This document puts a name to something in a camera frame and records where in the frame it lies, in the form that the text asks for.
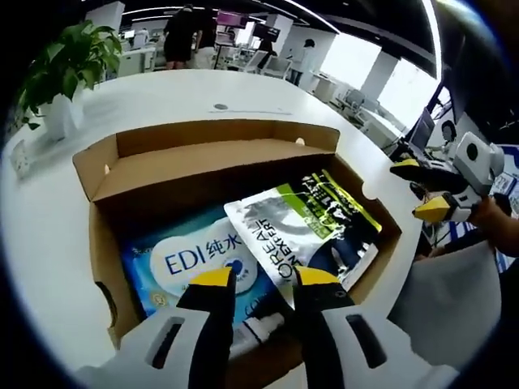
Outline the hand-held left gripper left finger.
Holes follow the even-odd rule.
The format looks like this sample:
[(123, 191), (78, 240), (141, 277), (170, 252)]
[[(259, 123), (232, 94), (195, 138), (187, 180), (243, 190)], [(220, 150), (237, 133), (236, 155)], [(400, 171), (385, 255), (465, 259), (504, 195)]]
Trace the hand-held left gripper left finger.
[(99, 367), (76, 373), (82, 388), (223, 388), (233, 340), (236, 277), (199, 274), (176, 306), (160, 308)]

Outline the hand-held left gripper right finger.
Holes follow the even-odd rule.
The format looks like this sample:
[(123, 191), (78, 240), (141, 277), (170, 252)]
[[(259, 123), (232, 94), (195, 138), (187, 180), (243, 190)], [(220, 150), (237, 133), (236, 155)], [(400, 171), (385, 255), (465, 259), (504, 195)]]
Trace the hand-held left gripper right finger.
[(310, 388), (428, 388), (435, 369), (384, 316), (354, 304), (332, 274), (295, 268), (294, 308)]

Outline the person's right hand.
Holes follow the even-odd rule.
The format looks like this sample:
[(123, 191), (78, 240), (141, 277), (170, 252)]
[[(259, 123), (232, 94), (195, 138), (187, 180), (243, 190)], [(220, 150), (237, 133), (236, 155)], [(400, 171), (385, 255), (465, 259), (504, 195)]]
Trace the person's right hand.
[(485, 197), (475, 206), (469, 222), (494, 243), (508, 243), (518, 237), (518, 220), (508, 216), (492, 196)]

